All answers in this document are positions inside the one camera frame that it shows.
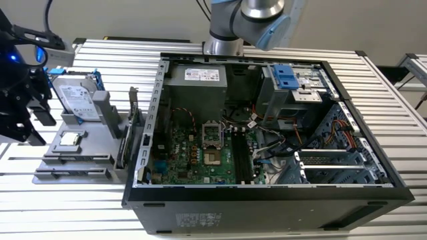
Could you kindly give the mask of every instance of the power supply label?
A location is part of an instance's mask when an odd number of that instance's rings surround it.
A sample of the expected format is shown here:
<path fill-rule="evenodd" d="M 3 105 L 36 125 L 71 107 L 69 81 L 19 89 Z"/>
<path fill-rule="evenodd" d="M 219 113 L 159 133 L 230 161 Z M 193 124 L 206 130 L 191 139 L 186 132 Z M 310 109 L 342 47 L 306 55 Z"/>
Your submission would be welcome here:
<path fill-rule="evenodd" d="M 182 228 L 189 227 L 218 227 L 221 225 L 222 213 L 177 213 L 177 224 Z"/>
<path fill-rule="evenodd" d="M 63 98 L 75 116 L 86 121 L 101 120 L 89 90 L 82 86 L 62 85 Z"/>
<path fill-rule="evenodd" d="M 187 68 L 185 80 L 219 82 L 221 81 L 221 70 Z"/>

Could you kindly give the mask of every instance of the aluminum extrusion table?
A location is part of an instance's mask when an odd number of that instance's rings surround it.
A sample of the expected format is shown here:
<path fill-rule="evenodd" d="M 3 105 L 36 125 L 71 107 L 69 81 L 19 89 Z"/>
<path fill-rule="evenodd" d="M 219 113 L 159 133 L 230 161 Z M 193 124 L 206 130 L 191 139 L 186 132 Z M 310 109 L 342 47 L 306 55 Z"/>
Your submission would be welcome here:
<path fill-rule="evenodd" d="M 103 75 L 111 94 L 111 105 L 119 111 L 130 108 L 129 90 L 139 88 L 139 106 L 150 106 L 161 52 L 201 54 L 194 43 L 86 40 L 77 44 L 77 57 L 70 71 L 93 71 Z M 350 232 L 291 235 L 203 234 L 167 236 L 173 239 L 346 239 L 398 240 L 427 239 L 427 123 L 410 106 L 363 52 L 275 48 L 270 52 L 245 48 L 247 57 L 329 61 L 347 89 L 353 102 L 383 150 L 411 188 L 415 201 L 381 216 Z M 34 121 L 46 141 L 54 140 L 62 125 L 62 104 L 50 101 L 56 126 Z M 122 209 L 123 185 L 67 184 L 34 185 L 31 175 L 40 165 L 48 146 L 24 143 L 0 144 L 0 233 L 23 239 L 43 238 L 165 238 L 151 235 L 131 210 Z"/>

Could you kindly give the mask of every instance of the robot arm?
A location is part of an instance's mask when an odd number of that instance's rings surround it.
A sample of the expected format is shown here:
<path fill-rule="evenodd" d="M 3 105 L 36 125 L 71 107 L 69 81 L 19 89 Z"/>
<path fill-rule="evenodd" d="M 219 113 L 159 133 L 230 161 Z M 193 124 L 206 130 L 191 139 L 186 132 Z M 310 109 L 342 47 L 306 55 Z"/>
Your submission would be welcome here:
<path fill-rule="evenodd" d="M 39 65 L 28 65 L 18 45 L 36 46 Z M 73 56 L 62 38 L 51 31 L 39 32 L 12 25 L 0 9 L 0 143 L 28 142 L 42 146 L 46 141 L 31 122 L 31 112 L 44 126 L 55 126 L 48 100 L 52 99 L 44 66 L 65 63 L 62 56 Z"/>
<path fill-rule="evenodd" d="M 283 14 L 285 0 L 213 0 L 207 55 L 243 55 L 243 41 L 269 51 L 277 47 L 290 27 Z"/>

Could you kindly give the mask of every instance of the cable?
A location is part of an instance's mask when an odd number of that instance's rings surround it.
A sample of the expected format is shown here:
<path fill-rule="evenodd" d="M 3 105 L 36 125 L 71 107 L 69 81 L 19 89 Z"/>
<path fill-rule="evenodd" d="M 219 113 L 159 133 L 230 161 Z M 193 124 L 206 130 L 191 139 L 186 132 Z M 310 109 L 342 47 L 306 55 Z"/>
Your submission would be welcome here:
<path fill-rule="evenodd" d="M 50 26 L 50 10 L 51 10 L 51 5 L 52 5 L 52 1 L 54 0 L 47 0 L 47 4 L 46 4 L 46 8 L 44 8 L 44 30 L 47 32 L 52 32 L 51 31 L 51 26 Z"/>
<path fill-rule="evenodd" d="M 302 145 L 303 141 L 302 141 L 301 133 L 299 133 L 299 130 L 298 130 L 297 118 L 294 119 L 294 129 L 295 129 L 295 134 L 297 134 L 297 137 L 298 137 L 299 144 Z"/>
<path fill-rule="evenodd" d="M 266 157 L 265 160 L 273 159 L 274 157 L 290 157 L 294 155 L 294 153 L 306 148 L 317 139 L 322 138 L 322 136 L 314 135 L 307 142 L 305 142 L 299 147 L 297 147 L 295 149 L 293 149 L 291 151 L 287 152 L 278 152 L 274 153 L 271 156 Z"/>
<path fill-rule="evenodd" d="M 202 7 L 199 0 L 195 0 L 195 1 L 197 1 L 197 3 L 199 4 L 199 7 L 201 7 L 201 9 L 202 9 L 202 11 L 203 11 L 203 14 L 205 14 L 207 20 L 211 22 L 211 18 L 210 18 L 210 16 L 209 16 L 206 10 L 205 10 L 203 7 Z"/>
<path fill-rule="evenodd" d="M 271 160 L 261 159 L 261 160 L 258 160 L 257 162 L 258 162 L 258 163 L 262 163 L 262 164 L 269 164 L 269 165 L 274 166 L 277 169 L 282 169 L 282 168 L 283 168 L 283 167 L 277 166 L 277 165 L 273 163 Z"/>
<path fill-rule="evenodd" d="M 270 184 L 273 184 L 273 179 L 274 179 L 274 177 L 275 177 L 279 173 L 282 173 L 285 169 L 286 169 L 286 168 L 283 167 L 283 168 L 281 169 L 281 171 L 278 171 L 278 172 L 269 178 L 269 183 L 270 183 Z"/>
<path fill-rule="evenodd" d="M 409 81 L 411 81 L 415 78 L 415 76 L 413 76 L 409 80 L 406 80 L 406 82 L 398 87 L 398 90 L 409 83 Z"/>
<path fill-rule="evenodd" d="M 342 122 L 342 124 L 346 125 L 346 127 L 350 126 L 349 123 L 347 123 L 345 120 L 339 120 L 339 121 Z M 350 145 L 353 145 L 353 147 L 357 148 L 358 145 L 357 145 L 355 139 L 354 139 L 350 131 L 349 131 L 349 130 L 347 130 L 347 131 L 343 131 L 343 133 L 345 133 L 345 135 L 346 135 L 346 137 L 347 137 L 347 140 L 350 141 Z"/>
<path fill-rule="evenodd" d="M 203 0 L 203 3 L 205 3 L 205 6 L 206 6 L 206 10 L 209 11 L 209 14 L 211 14 L 211 10 L 210 10 L 209 5 L 207 5 L 207 0 Z"/>
<path fill-rule="evenodd" d="M 345 122 L 343 120 L 334 120 L 333 121 L 333 124 L 331 124 L 331 135 L 329 136 L 327 140 L 325 141 L 326 144 L 330 144 L 333 142 L 335 131 L 337 131 L 335 130 L 335 123 L 338 123 L 341 127 L 349 126 L 347 122 Z M 347 138 L 347 142 L 349 142 L 350 147 L 355 148 L 357 147 L 357 143 L 355 143 L 354 138 L 350 135 L 350 132 L 349 131 L 343 131 L 343 134 L 345 134 L 345 136 Z"/>
<path fill-rule="evenodd" d="M 417 106 L 415 106 L 415 110 L 419 109 L 419 107 L 422 106 L 423 102 L 425 102 L 423 100 L 421 100 L 421 101 L 418 102 L 418 104 L 417 104 Z"/>
<path fill-rule="evenodd" d="M 15 44 L 15 46 L 16 45 L 34 45 L 34 46 L 36 46 L 38 48 L 40 48 L 42 49 L 42 51 L 43 51 L 43 54 L 44 54 L 44 61 L 40 63 L 40 64 L 38 64 L 38 65 L 31 65 L 31 64 L 27 64 L 27 63 L 16 63 L 16 64 L 19 64 L 19 65 L 23 65 L 23 66 L 26 66 L 26 67 L 28 67 L 28 68 L 43 68 L 46 65 L 47 65 L 47 63 L 48 63 L 48 59 L 50 59 L 50 55 L 48 55 L 48 52 L 47 52 L 47 50 L 46 50 L 46 48 L 43 47 L 43 46 L 40 46 L 39 44 L 36 44 L 36 43 L 34 43 L 34 42 L 30 42 L 30 41 L 23 41 L 23 42 L 20 42 L 19 44 Z"/>
<path fill-rule="evenodd" d="M 173 109 L 173 113 L 174 113 L 177 110 L 186 111 L 186 112 L 190 114 L 190 116 L 191 116 L 191 121 L 193 121 L 193 129 L 194 129 L 194 132 L 197 133 L 197 132 L 198 132 L 198 130 L 197 130 L 197 120 L 195 120 L 195 117 L 194 117 L 193 112 L 189 111 L 187 108 L 178 107 L 178 108 L 174 108 L 174 109 Z"/>

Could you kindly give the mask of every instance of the green motherboard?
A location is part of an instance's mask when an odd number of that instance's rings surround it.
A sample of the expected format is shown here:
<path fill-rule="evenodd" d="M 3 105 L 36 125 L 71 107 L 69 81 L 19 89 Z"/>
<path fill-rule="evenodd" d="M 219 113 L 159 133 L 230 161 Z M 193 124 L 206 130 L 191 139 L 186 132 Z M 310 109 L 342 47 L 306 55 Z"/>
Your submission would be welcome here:
<path fill-rule="evenodd" d="M 166 161 L 166 171 L 158 184 L 187 185 L 187 184 L 237 184 L 237 170 L 234 161 L 234 149 L 231 131 L 225 130 L 222 148 L 203 148 L 202 134 L 195 134 L 191 128 L 175 127 L 171 133 L 170 158 Z M 206 134 L 218 140 L 215 132 Z M 255 132 L 246 133 L 250 151 L 258 148 Z M 254 178 L 254 184 L 265 184 L 265 173 Z"/>

